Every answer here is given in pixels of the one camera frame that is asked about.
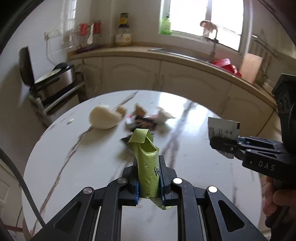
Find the person's right hand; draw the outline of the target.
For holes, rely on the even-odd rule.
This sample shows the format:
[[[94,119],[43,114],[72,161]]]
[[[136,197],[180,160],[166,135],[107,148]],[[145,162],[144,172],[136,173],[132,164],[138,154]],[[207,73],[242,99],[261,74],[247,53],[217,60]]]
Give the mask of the person's right hand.
[[[274,214],[278,207],[288,206],[286,220],[295,219],[295,190],[275,190],[273,178],[266,176],[266,189],[264,193],[263,212],[269,217]]]

